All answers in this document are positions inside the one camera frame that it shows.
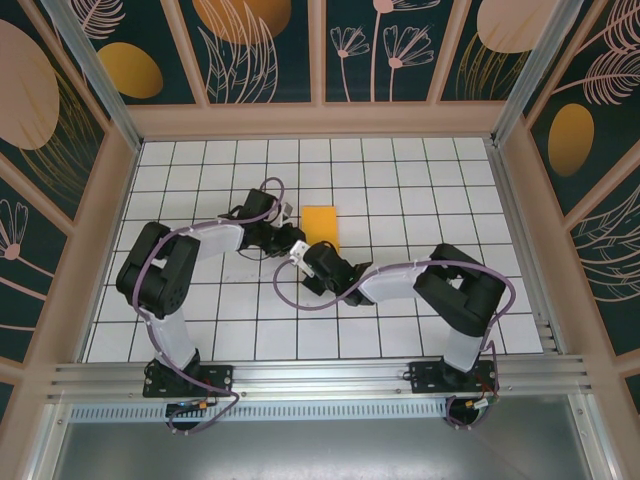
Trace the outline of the yellow paper sheet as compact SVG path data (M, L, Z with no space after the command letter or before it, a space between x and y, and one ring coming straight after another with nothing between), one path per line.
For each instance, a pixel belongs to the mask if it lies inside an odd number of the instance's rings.
M300 228L305 233L307 244L328 242L340 251L335 206L303 206Z

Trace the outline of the long aluminium mounting rail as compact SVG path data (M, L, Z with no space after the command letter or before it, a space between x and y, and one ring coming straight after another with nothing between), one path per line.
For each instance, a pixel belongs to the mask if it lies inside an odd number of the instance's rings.
M247 401L408 398L407 359L241 361L232 390ZM62 364L45 384L57 402L126 402L142 398L142 363ZM593 382L577 355L501 355L500 396L585 394Z

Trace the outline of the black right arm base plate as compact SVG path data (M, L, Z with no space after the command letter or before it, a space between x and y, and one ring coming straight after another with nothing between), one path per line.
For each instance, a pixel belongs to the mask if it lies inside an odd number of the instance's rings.
M403 379L414 394L480 394L496 390L494 362L478 360L468 372L449 366L443 359L416 361L408 364Z

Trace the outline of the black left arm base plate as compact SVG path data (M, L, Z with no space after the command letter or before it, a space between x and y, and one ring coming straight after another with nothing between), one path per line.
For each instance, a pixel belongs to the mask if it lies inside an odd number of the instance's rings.
M185 373L195 380L219 389L224 389L222 397L228 397L233 382L233 367L230 365L204 366L198 361L191 362ZM218 393L208 393L203 387L185 380L171 368L157 360L144 368L145 380L142 389L144 398L195 398L218 397Z

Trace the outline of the aluminium side rail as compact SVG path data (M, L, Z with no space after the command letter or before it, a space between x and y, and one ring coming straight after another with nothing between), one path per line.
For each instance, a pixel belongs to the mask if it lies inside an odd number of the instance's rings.
M490 140L485 141L485 147L543 352L545 355L565 354L564 340L558 329L554 308L505 156Z

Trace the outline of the aluminium corner post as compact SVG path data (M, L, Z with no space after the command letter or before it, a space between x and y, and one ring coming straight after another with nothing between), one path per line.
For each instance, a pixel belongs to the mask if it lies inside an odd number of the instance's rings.
M491 131L490 145L493 148L499 149L508 139L557 56L564 39L576 23L585 1L591 0L557 0Z
M126 143L138 153L141 136L92 43L92 40L107 40L124 20L123 0L38 1Z

